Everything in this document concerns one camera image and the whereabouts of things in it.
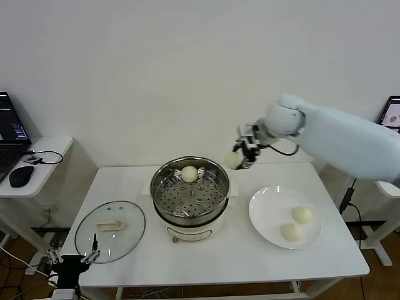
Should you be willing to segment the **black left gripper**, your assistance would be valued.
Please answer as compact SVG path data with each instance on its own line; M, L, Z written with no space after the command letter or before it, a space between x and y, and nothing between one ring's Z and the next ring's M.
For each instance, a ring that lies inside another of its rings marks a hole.
M52 271L58 275L57 287L59 289L78 289L80 275L85 273L89 269L90 263L94 263L100 256L97 235L93 236L89 254L61 256L58 248L50 247L47 250L47 256L52 264Z

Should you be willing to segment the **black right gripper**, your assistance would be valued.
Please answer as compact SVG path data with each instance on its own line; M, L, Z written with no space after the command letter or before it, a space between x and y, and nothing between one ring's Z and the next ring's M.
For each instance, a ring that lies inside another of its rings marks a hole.
M255 124L242 124L237 128L239 142L233 147L233 152L243 156L241 169L249 169L257 160L260 153L260 142L256 136Z

